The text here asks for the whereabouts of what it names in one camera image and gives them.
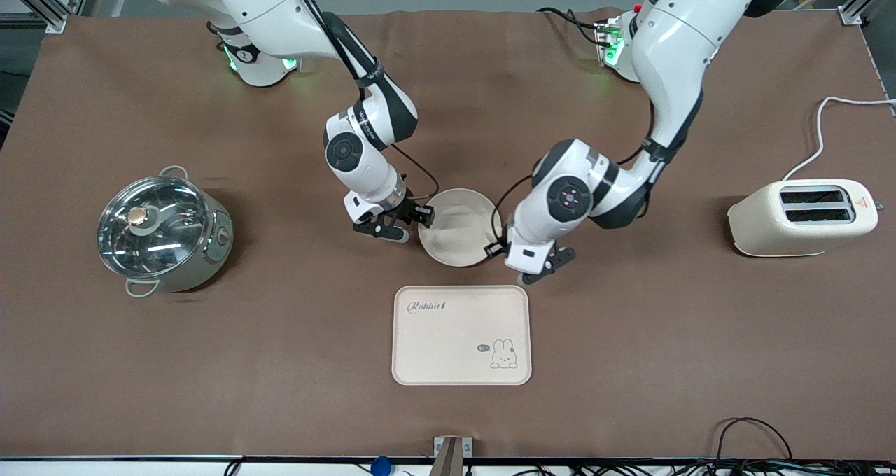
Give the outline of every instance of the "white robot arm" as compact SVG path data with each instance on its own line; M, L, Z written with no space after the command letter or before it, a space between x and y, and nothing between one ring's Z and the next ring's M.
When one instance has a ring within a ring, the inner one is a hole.
M784 0L751 0L743 14L749 18L758 18L770 13L782 1ZM636 5L636 9L628 10L598 28L598 31L601 32L601 42L605 42L607 46L607 48L598 49L601 54L601 64L611 68L627 81L637 83L640 78L634 71L631 50L625 48L631 45L641 24L647 19L653 7L658 4L660 4L659 0L644 0L643 4ZM674 7L669 8L668 3L665 5L666 9L675 9Z
M409 234L395 221L432 223L432 208L413 203L403 177L381 153L410 138L417 109L336 14L324 13L314 0L159 1L208 16L234 70L253 86L278 83L295 61L342 60L360 99L327 121L323 146L330 169L349 187L343 204L355 231L404 242Z
M581 140L554 145L535 166L532 192L513 212L506 243L490 246L489 255L506 252L505 264L521 272L521 283L534 284L573 259L572 250L556 249L556 240L585 218L606 230L631 224L685 143L706 67L756 1L656 0L642 10L625 50L652 103L652 125L633 166L623 169Z

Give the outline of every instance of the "cooking pot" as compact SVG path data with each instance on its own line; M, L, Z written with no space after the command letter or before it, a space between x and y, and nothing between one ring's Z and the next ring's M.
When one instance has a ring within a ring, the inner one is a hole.
M175 171L183 177L169 175ZM166 167L125 187L99 218L99 257L126 277L134 298L202 285L230 255L230 215L188 177L183 167ZM137 293L137 286L148 290Z

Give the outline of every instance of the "brown tabletop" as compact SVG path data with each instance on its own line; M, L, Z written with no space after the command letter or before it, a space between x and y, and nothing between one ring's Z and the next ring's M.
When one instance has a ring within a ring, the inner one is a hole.
M623 158L647 132L643 90L557 17L346 20L413 97L402 146L442 188L496 199L556 141ZM528 289L533 374L518 387L395 383L399 288L515 275L353 233L320 144L356 98L346 71L307 62L253 89L214 43L202 20L86 17L45 40L0 153L3 454L416 456L462 434L479 456L707 456L742 415L797 457L896 454L893 218L807 259L749 259L727 236L729 205L812 153L820 99L882 97L860 30L835 13L737 27L649 216L582 224L563 240L579 258ZM857 179L896 207L890 110L832 105L825 133L800 175ZM99 214L175 163L231 211L234 253L206 288L131 300L99 261ZM781 450L741 426L726 454Z

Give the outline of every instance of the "white cable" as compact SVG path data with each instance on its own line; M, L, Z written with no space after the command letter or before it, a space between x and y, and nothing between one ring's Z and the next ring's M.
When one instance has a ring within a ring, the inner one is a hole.
M851 105L896 105L896 99L878 99L873 101L861 101L854 99L842 99L841 97L826 97L826 99L822 100L822 103L818 106L818 112L815 113L815 135L818 139L818 150L815 151L815 154L809 156L807 160L803 161L797 166L794 166L793 169L787 172L787 175L784 175L784 178L781 180L788 180L794 173L797 173L798 170L803 169L806 165L815 161L820 155L822 155L822 151L825 150L825 138L822 135L822 110L825 108L825 105L831 101L839 101L841 103L849 103Z

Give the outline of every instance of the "power cord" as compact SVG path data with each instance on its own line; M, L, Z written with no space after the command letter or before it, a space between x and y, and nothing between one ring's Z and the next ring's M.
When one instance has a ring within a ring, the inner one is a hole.
M501 237L499 237L498 231L495 229L495 215L498 214L498 209L501 208L501 204L503 203L503 201L505 201L507 196L509 196L510 193L513 192L513 189L516 189L517 187L519 187L519 185L521 185L521 183L523 183L529 179L532 179L532 175L527 175L527 176L522 177L521 179L517 180L516 183L513 183L513 185L510 186L510 189L507 189L507 191L505 191L505 193L503 193L503 195L501 196L501 199L499 199L497 204L495 204L495 210L492 211L492 218L490 220L491 221L490 224L492 225L492 234L495 235L496 240L501 239L501 237L503 236L503 233L501 233Z
M854 99L842 99L841 97L826 97L826 99L822 100L822 103L818 106L818 112L815 113L815 137L818 139L818 150L815 151L815 154L809 156L805 161L800 164L797 164L796 167L793 167L790 171L787 172L787 175L784 175L784 178L781 180L788 180L794 173L797 173L800 169L803 169L806 165L815 161L822 152L825 150L825 138L822 135L822 110L825 109L825 105L832 101L839 101L841 103L849 103L850 105L896 105L896 99L878 99L871 101L862 101L862 100L854 100Z
M313 16L314 20L317 21L317 24L322 27L324 35L327 36L327 39L332 44L333 48L336 49L336 54L339 55L339 58L340 60L342 60L342 63L345 64L345 67L349 69L351 77L354 78L355 81L357 81L359 77L358 72L355 71L354 65L352 65L349 61L349 56L345 54L345 48L343 48L342 43L339 42L339 39L336 38L336 35L330 28L330 25L328 25L326 21L323 20L323 17L321 17L322 10L320 6L317 5L317 0L302 1L304 1L305 5L308 5L308 7L310 7L311 16ZM367 94L364 91L364 87L358 87L358 92L360 93L360 99L363 100L367 97Z
M634 153L631 153L630 156L629 156L629 157L626 157L624 160L617 161L617 164L618 164L619 166L622 166L622 165L624 165L625 163L628 163L629 161L633 160L634 158L637 158L637 157L638 157L638 154L640 154L640 153L641 153L641 147L640 147L640 145L639 145L639 146L634 150Z
M541 9L538 9L537 12L557 14L557 16L560 16L561 18L566 20L566 22L573 23L573 25L575 25L575 27L579 29L579 33L581 33L582 36L585 37L585 40L588 40L588 42L594 43L595 46L601 46L602 48L609 48L610 46L609 43L600 42L598 39L596 39L596 37L591 38L587 33L585 33L586 28L595 29L596 24L606 22L607 20L597 20L593 23L583 23L582 21L579 21L578 17L575 16L575 13L572 9L567 10L566 14L563 14L560 10L554 9L553 7L542 7Z
M713 464L713 476L717 476L717 471L719 470L719 462L722 458L722 446L723 446L723 444L725 444L725 433L727 433L727 431L730 428L734 427L735 425L737 425L741 422L758 423L759 425L763 425L764 427L770 429L770 431L774 432L775 435L778 436L778 439L780 439L781 442L784 443L784 448L787 448L787 459L793 460L793 450L790 449L790 443L787 442L787 438L784 438L784 435L782 435L781 432L778 431L777 428L774 428L774 426L772 426L767 421L761 421L761 419L755 419L752 416L739 416L738 418L732 419L732 421L727 423L725 425L725 427L722 429L721 434L719 434L719 448L717 448L717 450L716 450L716 460Z
M224 469L224 476L236 476L239 472L240 466L243 465L243 460L246 460L246 457L239 457L238 459L234 459L227 464L227 467Z
M415 160L415 158L410 157L410 154L407 154L405 151L401 150L401 147L399 147L399 146L396 145L396 144L391 144L391 146L394 148L395 151L399 151L399 153L400 153L402 156L406 157L407 160L409 160L411 163L414 163L414 166L418 167L418 168L420 169L420 171L422 171L423 173L425 173L426 176L429 177L429 180L432 180L432 182L433 182L434 185L435 185L435 189L433 189L433 191L430 192L429 195L425 195L425 196L412 196L411 198L408 198L408 199L409 199L410 201L428 200L429 198L432 198L433 196L438 195L438 193L439 193L439 188L440 188L440 186L439 186L439 179L435 178L435 175L433 175L432 172L430 172L430 171L427 170L425 167L423 167L422 164L418 163L417 160Z
M527 474L538 474L538 476L557 476L557 474L550 472L550 470L541 465L535 466L535 469L523 470L522 472L518 472L513 476L526 476Z

